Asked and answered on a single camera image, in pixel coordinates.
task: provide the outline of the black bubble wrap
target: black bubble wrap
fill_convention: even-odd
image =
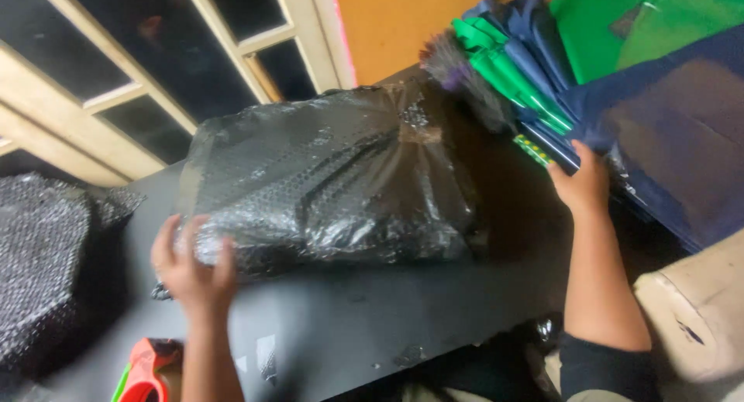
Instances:
[[[77,325],[73,289],[88,239],[141,201],[38,174],[0,179],[0,371],[33,376]]]
[[[196,256],[234,238],[242,279],[298,264],[390,264],[469,253],[469,177],[446,146],[439,99],[416,81],[251,107],[204,122],[178,211],[209,214]],[[167,297],[157,289],[155,298]]]

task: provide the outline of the stack of bags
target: stack of bags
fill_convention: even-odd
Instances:
[[[743,22],[744,0],[483,0],[422,66],[451,79],[437,54],[451,35],[457,75],[491,88],[471,97],[508,99],[515,142],[566,168],[571,139],[606,154],[625,195],[696,252],[744,227]]]

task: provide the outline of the table surface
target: table surface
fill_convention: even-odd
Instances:
[[[414,69],[390,77],[398,81]],[[243,288],[229,334],[246,400],[316,402],[399,371],[396,357],[421,347],[424,358],[480,342],[498,331],[562,311],[572,222],[544,170],[508,137],[481,130],[447,98],[455,154],[469,169],[491,225],[487,264],[310,271]],[[156,302],[150,246],[173,212],[183,164],[129,187],[147,199],[124,231],[126,282],[135,303],[82,357],[45,385],[55,400],[110,400],[142,337],[185,335],[176,302]],[[657,224],[613,214],[631,272],[656,270],[676,257],[674,239]],[[257,341],[274,337],[277,377],[261,377]]]

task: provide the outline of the hand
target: hand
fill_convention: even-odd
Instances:
[[[195,216],[183,229],[180,250],[173,249],[173,236],[181,220],[169,217],[155,238],[150,260],[155,272],[174,299],[181,303],[191,322],[227,322],[235,295],[235,264],[232,239],[222,240],[222,250],[213,267],[200,263],[193,255],[194,237],[208,216]]]
[[[548,164],[558,197],[571,209],[573,217],[607,213],[609,202],[609,176],[601,158],[583,143],[573,140],[572,145],[581,159],[581,167],[567,176],[558,164]]]

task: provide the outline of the black plastic bag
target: black plastic bag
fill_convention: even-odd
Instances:
[[[470,255],[468,237],[483,232],[475,194],[427,90],[360,87],[204,122],[177,206],[184,222],[210,215],[196,256],[214,264],[221,238],[232,237],[245,281],[303,264]]]

